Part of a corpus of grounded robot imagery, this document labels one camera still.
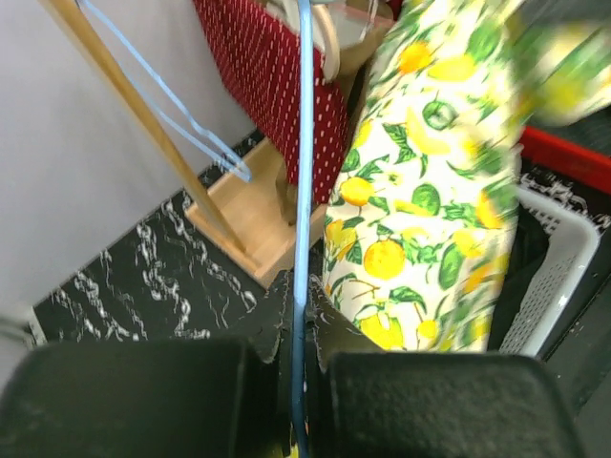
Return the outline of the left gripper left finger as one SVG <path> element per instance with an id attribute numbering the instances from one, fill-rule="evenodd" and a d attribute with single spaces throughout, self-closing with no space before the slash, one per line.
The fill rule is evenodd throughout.
<path id="1" fill-rule="evenodd" d="M 281 457 L 292 277 L 202 340 L 53 343 L 1 394 L 5 457 Z"/>

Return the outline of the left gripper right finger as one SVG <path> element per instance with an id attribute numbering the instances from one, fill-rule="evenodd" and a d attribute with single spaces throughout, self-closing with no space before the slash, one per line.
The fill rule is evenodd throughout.
<path id="1" fill-rule="evenodd" d="M 581 457 L 539 361 L 499 353 L 385 351 L 312 278 L 305 346 L 314 457 Z"/>

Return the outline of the blue hanger of lemon skirt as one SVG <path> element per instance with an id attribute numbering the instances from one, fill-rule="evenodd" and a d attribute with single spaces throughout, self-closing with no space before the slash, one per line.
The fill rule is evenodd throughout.
<path id="1" fill-rule="evenodd" d="M 293 318 L 291 343 L 291 415 L 298 456 L 309 456 L 306 431 L 306 306 L 310 215 L 312 204 L 314 141 L 314 56 L 312 8 L 308 0 L 297 2 L 300 20 L 300 145 L 293 271 Z"/>

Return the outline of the lemon print skirt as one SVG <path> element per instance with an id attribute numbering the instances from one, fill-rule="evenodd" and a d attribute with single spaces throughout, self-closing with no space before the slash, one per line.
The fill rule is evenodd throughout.
<path id="1" fill-rule="evenodd" d="M 407 1 L 374 55 L 322 280 L 386 350 L 485 350 L 527 121 L 563 126 L 609 105 L 609 18 L 525 19 L 521 1 Z"/>

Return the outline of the black skirt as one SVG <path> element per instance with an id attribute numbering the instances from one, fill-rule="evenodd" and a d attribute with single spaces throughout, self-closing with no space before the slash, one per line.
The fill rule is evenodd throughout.
<path id="1" fill-rule="evenodd" d="M 545 260 L 549 245 L 550 238 L 542 224 L 519 205 L 509 266 L 493 314 L 487 344 L 489 351 L 501 347 L 535 273 Z"/>

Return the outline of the light blue wire hanger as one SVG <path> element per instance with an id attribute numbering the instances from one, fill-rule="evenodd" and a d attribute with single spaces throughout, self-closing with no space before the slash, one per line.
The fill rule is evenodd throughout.
<path id="1" fill-rule="evenodd" d="M 118 63 L 119 68 L 123 71 L 128 81 L 136 89 L 137 93 L 143 98 L 146 105 L 179 135 L 185 138 L 202 153 L 210 157 L 220 169 L 234 174 L 245 183 L 249 183 L 253 178 L 253 174 L 250 168 L 245 164 L 244 160 L 214 132 L 198 123 L 182 100 L 170 89 L 163 78 L 154 70 L 154 68 L 127 39 L 127 37 L 116 27 L 111 19 L 91 1 L 75 1 L 74 3 L 80 10 L 85 9 L 90 12 L 120 41 L 128 53 L 136 60 L 140 67 L 148 73 L 157 86 L 184 116 L 190 128 L 187 129 L 183 127 L 181 124 L 177 123 L 176 120 L 166 114 L 155 102 L 155 100 L 149 94 L 147 94 L 125 71 L 122 64 Z"/>

